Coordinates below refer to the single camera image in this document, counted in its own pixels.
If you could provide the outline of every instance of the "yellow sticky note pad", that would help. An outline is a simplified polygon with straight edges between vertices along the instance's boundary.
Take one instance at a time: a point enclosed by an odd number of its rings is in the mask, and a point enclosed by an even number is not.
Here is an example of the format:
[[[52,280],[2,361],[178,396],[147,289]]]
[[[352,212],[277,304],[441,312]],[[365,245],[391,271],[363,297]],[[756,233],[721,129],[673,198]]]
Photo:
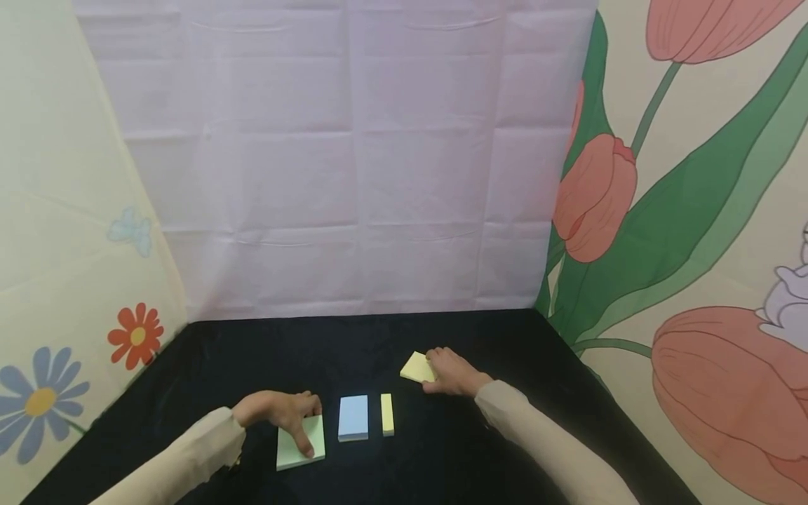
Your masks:
[[[383,436],[393,436],[395,425],[393,423],[393,395],[383,393],[381,395],[381,434]]]
[[[435,373],[432,371],[432,367],[429,366],[427,357],[420,352],[412,353],[412,356],[407,360],[398,375],[415,382],[433,382],[435,380]]]
[[[326,459],[326,437],[322,430],[322,416],[313,415],[303,419],[303,431],[309,436],[314,447],[314,457],[309,459],[297,450],[295,441],[286,431],[278,430],[278,459],[276,468],[280,472],[300,465],[308,465]]]

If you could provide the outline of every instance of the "black table surface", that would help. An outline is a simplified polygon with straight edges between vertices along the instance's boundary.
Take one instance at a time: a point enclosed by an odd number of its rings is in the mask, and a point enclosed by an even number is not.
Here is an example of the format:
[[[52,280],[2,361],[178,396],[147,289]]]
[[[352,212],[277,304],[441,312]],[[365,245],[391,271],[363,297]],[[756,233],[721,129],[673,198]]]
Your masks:
[[[472,401],[425,395],[398,371],[449,346],[522,390],[600,454],[643,505],[698,503],[587,368],[533,310],[197,322],[166,347],[26,504],[86,505],[197,419],[260,389],[322,399],[326,459],[276,472],[277,430],[251,427],[234,470],[181,501],[208,503],[566,503]],[[380,393],[395,435],[382,437]],[[339,399],[368,395],[369,439],[339,443]]]

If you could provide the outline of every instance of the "butterfly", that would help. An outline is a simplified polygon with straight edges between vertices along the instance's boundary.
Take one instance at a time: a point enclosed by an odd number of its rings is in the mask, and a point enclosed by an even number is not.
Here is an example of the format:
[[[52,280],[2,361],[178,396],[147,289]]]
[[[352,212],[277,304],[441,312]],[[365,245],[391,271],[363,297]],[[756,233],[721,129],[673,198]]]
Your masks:
[[[107,238],[113,242],[133,242],[137,253],[144,258],[151,255],[151,220],[140,219],[134,207],[127,207],[120,219],[112,222]]]

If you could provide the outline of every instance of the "sleeve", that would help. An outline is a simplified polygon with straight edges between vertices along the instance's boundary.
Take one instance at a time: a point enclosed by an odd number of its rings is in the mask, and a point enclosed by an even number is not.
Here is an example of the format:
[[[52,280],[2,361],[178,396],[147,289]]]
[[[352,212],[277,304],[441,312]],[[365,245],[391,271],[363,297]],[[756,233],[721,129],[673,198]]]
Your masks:
[[[556,482],[571,505],[638,505],[620,475],[502,381],[474,399],[488,423],[524,449]]]
[[[221,467],[234,465],[245,437],[230,409],[214,410],[90,505],[174,505]]]

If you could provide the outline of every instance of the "orange flower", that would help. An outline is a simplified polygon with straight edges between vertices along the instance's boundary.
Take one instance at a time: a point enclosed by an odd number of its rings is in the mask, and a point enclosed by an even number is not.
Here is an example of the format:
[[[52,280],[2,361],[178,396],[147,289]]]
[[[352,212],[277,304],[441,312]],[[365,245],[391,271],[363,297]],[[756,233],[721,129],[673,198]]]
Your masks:
[[[575,101],[575,114],[572,120],[572,131],[570,132],[570,140],[566,143],[566,152],[570,153],[570,147],[575,142],[575,135],[578,133],[578,124],[581,122],[581,109],[583,109],[583,81],[578,84],[578,99]]]
[[[740,490],[808,503],[808,354],[765,334],[754,312],[703,307],[656,332],[654,392],[671,423]]]
[[[743,51],[803,0],[651,0],[646,45],[655,60],[702,63]]]
[[[133,370],[137,362],[151,363],[154,354],[160,348],[158,338],[162,335],[163,327],[157,319],[157,310],[151,309],[146,313],[144,303],[137,304],[135,313],[129,307],[124,307],[118,313],[118,322],[123,330],[114,329],[107,335],[107,340],[114,346],[120,346],[112,353],[112,363],[117,363],[126,353],[126,369]]]
[[[637,189],[635,165],[622,140],[602,133],[561,181],[553,223],[577,261],[595,261],[612,245]]]

